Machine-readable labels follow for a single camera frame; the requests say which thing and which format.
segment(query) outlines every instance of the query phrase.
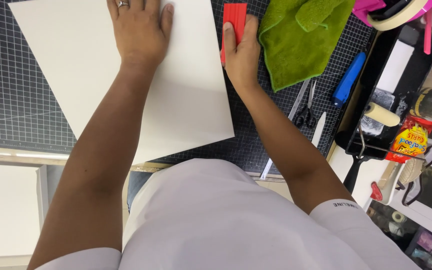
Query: metal ruler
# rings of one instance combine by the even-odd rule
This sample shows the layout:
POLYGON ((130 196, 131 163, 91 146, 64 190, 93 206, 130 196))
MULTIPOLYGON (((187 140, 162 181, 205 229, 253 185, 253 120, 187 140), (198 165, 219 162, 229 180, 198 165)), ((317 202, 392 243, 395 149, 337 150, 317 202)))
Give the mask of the metal ruler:
MULTIPOLYGON (((291 120, 291 122, 293 122, 294 115, 296 114, 296 111, 300 106, 301 100, 303 100, 304 92, 306 92, 306 89, 308 88, 308 84, 310 81, 311 79, 307 79, 306 81, 304 81, 301 90, 297 94, 296 100, 294 101, 293 107, 291 108, 291 111, 289 112, 288 115, 288 118, 291 120)), ((262 180, 266 179, 266 176, 268 175, 272 165, 273 165, 273 160, 269 159, 268 163, 266 163, 266 166, 264 167, 264 170, 261 173, 261 176, 259 177, 260 179, 262 180)))

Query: shirt sleeve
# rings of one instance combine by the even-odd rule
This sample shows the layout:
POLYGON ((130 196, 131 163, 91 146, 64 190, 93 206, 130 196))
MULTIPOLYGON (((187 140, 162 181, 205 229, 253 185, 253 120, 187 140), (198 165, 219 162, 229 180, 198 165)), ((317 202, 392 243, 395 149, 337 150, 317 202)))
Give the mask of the shirt sleeve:
POLYGON ((36 270, 117 270, 121 252, 109 247, 81 250, 49 261, 36 270))
POLYGON ((355 202, 329 200, 309 216, 350 246, 372 270, 420 270, 355 202))

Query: left hand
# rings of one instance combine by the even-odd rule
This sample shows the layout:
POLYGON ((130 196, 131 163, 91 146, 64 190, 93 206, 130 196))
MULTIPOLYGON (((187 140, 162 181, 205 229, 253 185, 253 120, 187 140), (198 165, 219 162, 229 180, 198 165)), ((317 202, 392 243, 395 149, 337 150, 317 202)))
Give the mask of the left hand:
POLYGON ((121 64, 156 70, 168 50, 174 7, 167 4, 161 13, 161 0, 123 0, 130 3, 118 8, 120 0, 106 0, 113 21, 116 46, 121 64))

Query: white board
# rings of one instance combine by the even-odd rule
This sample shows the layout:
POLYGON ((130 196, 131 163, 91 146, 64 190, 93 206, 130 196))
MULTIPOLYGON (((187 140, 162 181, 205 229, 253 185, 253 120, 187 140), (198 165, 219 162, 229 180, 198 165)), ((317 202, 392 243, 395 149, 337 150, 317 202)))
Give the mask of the white board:
MULTIPOLYGON (((171 41, 151 84, 133 164, 234 137, 211 2, 171 3, 171 41)), ((9 7, 79 138, 121 63, 106 1, 31 0, 9 7)))

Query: white t-shirt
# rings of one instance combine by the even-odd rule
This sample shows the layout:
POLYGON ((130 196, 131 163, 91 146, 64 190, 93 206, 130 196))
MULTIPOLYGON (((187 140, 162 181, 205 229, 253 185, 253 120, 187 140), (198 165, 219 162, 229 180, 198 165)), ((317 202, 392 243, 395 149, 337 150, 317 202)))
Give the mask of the white t-shirt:
POLYGON ((136 195, 123 253, 94 248, 38 270, 419 269, 354 202, 309 215, 237 166, 193 159, 155 173, 136 195))

